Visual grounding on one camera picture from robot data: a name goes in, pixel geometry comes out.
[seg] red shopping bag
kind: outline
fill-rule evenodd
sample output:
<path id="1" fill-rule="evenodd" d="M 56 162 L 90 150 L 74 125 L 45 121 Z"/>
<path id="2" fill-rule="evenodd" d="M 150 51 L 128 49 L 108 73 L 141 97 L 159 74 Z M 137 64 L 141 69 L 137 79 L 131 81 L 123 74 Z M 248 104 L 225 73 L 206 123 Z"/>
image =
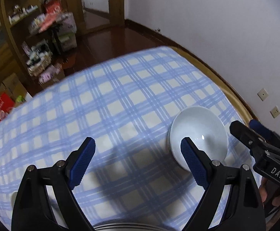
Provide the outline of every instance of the red shopping bag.
<path id="1" fill-rule="evenodd" d="M 13 100 L 6 93 L 0 96 L 0 121 L 12 111 L 14 104 Z"/>

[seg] blue and white plaid tablecloth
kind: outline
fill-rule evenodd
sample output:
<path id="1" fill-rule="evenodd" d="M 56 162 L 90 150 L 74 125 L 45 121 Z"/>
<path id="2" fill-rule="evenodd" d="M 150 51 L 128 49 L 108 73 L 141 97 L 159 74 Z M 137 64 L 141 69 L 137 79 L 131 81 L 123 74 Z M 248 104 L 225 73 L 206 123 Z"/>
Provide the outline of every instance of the blue and white plaid tablecloth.
<path id="1" fill-rule="evenodd" d="M 11 195 L 27 166 L 65 160 L 89 136 L 96 153 L 73 193 L 91 224 L 140 222 L 181 230 L 204 191 L 173 160 L 166 138 L 175 116 L 191 105 L 211 109 L 227 131 L 241 120 L 223 92 L 168 47 L 106 61 L 38 94 L 0 122 L 4 223 L 11 225 Z M 226 165 L 253 162 L 231 135 L 229 144 Z M 214 224 L 226 200 L 225 190 Z"/>

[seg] baseboard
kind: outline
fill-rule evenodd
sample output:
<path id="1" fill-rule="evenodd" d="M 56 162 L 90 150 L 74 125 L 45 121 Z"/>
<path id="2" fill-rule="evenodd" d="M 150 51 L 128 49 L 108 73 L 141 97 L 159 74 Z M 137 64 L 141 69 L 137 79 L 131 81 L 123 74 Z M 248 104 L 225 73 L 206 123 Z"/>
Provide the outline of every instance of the baseboard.
<path id="1" fill-rule="evenodd" d="M 110 14 L 107 12 L 92 9 L 92 8 L 84 8 L 84 9 L 85 9 L 85 11 L 90 12 L 92 14 L 98 15 L 98 16 L 106 18 L 106 19 L 110 19 Z"/>
<path id="2" fill-rule="evenodd" d="M 167 38 L 158 32 L 155 32 L 154 30 L 145 27 L 137 22 L 134 22 L 132 20 L 126 19 L 125 20 L 125 26 L 137 31 L 138 33 L 144 35 L 147 38 L 154 38 L 154 40 L 158 40 L 161 44 L 165 46 L 173 46 L 177 47 L 184 52 L 187 52 L 192 57 L 196 58 L 198 61 L 200 61 L 204 66 L 206 66 L 208 69 L 210 69 L 216 76 L 218 76 L 219 79 L 221 79 L 229 88 L 230 90 L 237 96 L 237 98 L 240 100 L 240 102 L 244 105 L 244 107 L 249 111 L 250 115 L 253 117 L 253 119 L 257 119 L 256 115 L 250 108 L 250 106 L 245 102 L 245 100 L 236 92 L 236 90 L 224 79 L 221 75 L 219 75 L 214 69 L 212 69 L 207 63 L 202 61 L 199 57 L 191 53 L 188 49 L 184 48 L 183 46 L 179 45 L 175 41 L 171 40 L 170 38 Z"/>

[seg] electrical socket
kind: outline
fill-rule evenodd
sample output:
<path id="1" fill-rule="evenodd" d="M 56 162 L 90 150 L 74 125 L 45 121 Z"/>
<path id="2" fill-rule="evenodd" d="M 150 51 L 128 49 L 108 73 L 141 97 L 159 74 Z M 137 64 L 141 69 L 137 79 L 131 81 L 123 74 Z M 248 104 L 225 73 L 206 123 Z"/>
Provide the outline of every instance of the electrical socket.
<path id="1" fill-rule="evenodd" d="M 264 101 L 268 97 L 268 93 L 265 89 L 261 89 L 260 92 L 257 93 L 259 98 Z"/>
<path id="2" fill-rule="evenodd" d="M 273 116 L 273 118 L 276 118 L 280 114 L 280 111 L 279 111 L 278 107 L 276 106 L 270 111 L 270 113 Z"/>

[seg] bowl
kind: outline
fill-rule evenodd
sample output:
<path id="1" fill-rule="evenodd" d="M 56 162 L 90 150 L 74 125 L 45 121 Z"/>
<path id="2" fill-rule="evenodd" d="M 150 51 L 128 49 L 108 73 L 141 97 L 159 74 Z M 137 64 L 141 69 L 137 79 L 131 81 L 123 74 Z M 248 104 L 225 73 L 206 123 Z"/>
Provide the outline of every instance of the bowl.
<path id="1" fill-rule="evenodd" d="M 181 141 L 185 137 L 190 137 L 196 147 L 205 151 L 211 160 L 225 160 L 229 146 L 228 135 L 222 121 L 211 110 L 201 106 L 188 107 L 172 123 L 170 149 L 178 164 L 190 171 L 181 153 Z"/>

